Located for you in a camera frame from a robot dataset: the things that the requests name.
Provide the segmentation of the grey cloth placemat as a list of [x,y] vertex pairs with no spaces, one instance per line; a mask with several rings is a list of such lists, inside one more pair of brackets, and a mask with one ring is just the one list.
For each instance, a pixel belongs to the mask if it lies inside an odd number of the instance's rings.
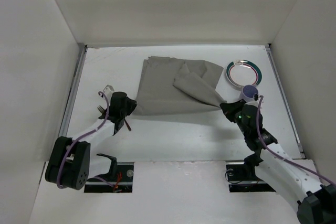
[[223,67],[206,60],[151,56],[144,60],[135,115],[216,111],[225,100],[216,91]]

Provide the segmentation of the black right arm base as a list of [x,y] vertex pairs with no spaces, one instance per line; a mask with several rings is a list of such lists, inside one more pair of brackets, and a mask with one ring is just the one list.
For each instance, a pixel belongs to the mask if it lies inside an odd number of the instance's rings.
[[244,159],[244,162],[231,162],[226,164],[225,178],[228,182],[230,193],[257,193],[275,192],[262,179],[258,178],[255,168],[261,162],[261,158],[252,154]]

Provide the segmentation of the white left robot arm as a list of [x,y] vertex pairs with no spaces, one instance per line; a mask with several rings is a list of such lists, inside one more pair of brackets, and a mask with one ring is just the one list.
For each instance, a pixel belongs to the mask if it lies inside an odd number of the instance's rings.
[[136,109],[137,102],[124,92],[100,91],[98,95],[105,100],[107,107],[101,110],[94,124],[75,136],[60,136],[54,143],[45,180],[59,189],[80,190],[90,179],[116,188],[122,178],[117,171],[116,157],[98,153],[96,148],[126,125],[125,119]]

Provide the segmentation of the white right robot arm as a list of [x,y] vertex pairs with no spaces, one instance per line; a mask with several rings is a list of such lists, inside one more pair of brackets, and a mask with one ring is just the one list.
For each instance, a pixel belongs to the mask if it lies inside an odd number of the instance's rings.
[[262,99],[221,103],[226,118],[238,125],[248,148],[240,172],[230,168],[229,180],[239,182],[260,179],[277,192],[296,212],[300,223],[335,223],[335,183],[295,163],[277,139],[263,127]]

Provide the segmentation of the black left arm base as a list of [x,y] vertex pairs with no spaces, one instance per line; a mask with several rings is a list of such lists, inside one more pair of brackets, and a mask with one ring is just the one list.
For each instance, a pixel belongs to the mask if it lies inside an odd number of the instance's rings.
[[116,157],[96,155],[90,162],[85,193],[131,193],[133,191],[133,162],[118,162]]

